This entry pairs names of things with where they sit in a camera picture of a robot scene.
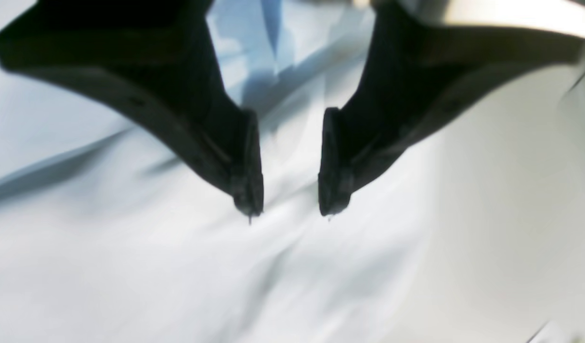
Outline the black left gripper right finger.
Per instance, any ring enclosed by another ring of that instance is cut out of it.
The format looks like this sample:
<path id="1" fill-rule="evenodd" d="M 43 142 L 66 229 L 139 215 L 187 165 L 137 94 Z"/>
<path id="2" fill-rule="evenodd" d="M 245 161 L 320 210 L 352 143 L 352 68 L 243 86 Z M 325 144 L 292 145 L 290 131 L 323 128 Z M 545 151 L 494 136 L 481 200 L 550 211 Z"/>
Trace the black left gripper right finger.
<path id="1" fill-rule="evenodd" d="M 355 93 L 323 118 L 319 209 L 336 215 L 408 149 L 498 87 L 578 62 L 585 0 L 373 0 Z"/>

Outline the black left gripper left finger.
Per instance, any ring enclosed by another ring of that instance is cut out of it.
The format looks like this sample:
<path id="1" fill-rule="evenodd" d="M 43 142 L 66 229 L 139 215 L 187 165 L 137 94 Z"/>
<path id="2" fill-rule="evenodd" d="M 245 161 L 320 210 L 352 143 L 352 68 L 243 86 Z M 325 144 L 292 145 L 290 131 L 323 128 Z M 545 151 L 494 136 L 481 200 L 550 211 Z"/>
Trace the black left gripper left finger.
<path id="1" fill-rule="evenodd" d="M 227 95 L 210 0 L 38 0 L 0 30 L 0 66 L 108 106 L 248 217 L 263 211 L 256 114 Z"/>

